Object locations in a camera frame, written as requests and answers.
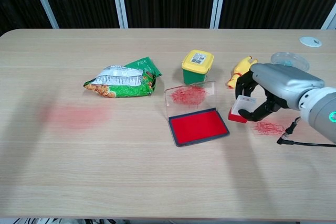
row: wooden table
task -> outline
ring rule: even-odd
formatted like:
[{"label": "wooden table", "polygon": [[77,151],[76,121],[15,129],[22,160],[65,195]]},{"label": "wooden table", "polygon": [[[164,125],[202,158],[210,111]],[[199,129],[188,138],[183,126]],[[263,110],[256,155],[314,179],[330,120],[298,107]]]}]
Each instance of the wooden table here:
[{"label": "wooden table", "polygon": [[[322,40],[320,48],[299,42]],[[163,91],[182,84],[181,61],[210,51],[218,109],[231,135],[175,146]],[[257,123],[227,120],[230,71],[252,55],[303,55],[336,87],[334,30],[14,30],[0,38],[0,216],[336,220],[336,150],[280,146]],[[83,83],[108,65],[149,56],[155,92],[102,98]],[[254,96],[262,102],[261,88]],[[265,119],[287,127],[297,111]],[[293,140],[328,143],[300,123]]]}]

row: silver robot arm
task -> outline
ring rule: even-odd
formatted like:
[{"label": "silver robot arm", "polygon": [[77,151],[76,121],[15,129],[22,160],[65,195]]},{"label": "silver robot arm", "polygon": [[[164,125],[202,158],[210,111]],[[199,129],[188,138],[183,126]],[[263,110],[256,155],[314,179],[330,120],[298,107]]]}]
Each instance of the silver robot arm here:
[{"label": "silver robot arm", "polygon": [[260,121],[280,108],[299,110],[304,121],[336,143],[335,88],[325,88],[323,80],[294,67],[257,63],[238,78],[236,97],[250,96],[258,84],[266,102],[254,112],[239,110],[242,117]]}]

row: green snack bag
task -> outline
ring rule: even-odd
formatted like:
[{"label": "green snack bag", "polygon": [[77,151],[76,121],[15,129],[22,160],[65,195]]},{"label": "green snack bag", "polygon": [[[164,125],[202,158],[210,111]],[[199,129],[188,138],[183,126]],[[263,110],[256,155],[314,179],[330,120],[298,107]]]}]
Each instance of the green snack bag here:
[{"label": "green snack bag", "polygon": [[157,73],[161,75],[151,59],[144,58],[125,67],[109,66],[84,83],[84,87],[104,97],[140,97],[154,91]]}]

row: red marks on table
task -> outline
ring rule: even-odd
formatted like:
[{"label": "red marks on table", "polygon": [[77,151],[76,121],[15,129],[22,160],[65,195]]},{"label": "red marks on table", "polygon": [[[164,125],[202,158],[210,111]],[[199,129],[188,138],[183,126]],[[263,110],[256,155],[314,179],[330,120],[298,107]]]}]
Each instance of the red marks on table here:
[{"label": "red marks on table", "polygon": [[279,135],[286,130],[282,125],[267,122],[258,122],[254,129],[260,135]]},{"label": "red marks on table", "polygon": [[180,87],[171,96],[177,104],[199,105],[205,100],[206,91],[199,86]]},{"label": "red marks on table", "polygon": [[42,122],[74,130],[97,126],[108,118],[108,110],[101,106],[46,106],[40,113]]}]

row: yellow rubber chicken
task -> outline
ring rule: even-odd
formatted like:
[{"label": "yellow rubber chicken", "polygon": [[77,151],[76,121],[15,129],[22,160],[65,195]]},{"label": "yellow rubber chicken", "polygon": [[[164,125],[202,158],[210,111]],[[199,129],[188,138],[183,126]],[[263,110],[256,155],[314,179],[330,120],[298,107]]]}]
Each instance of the yellow rubber chicken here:
[{"label": "yellow rubber chicken", "polygon": [[250,70],[250,67],[257,63],[258,60],[255,59],[254,61],[250,62],[252,59],[252,56],[248,56],[240,61],[240,63],[237,64],[237,66],[233,70],[233,74],[231,79],[227,82],[227,87],[229,89],[234,89],[236,87],[237,79],[245,74],[248,70]]}]

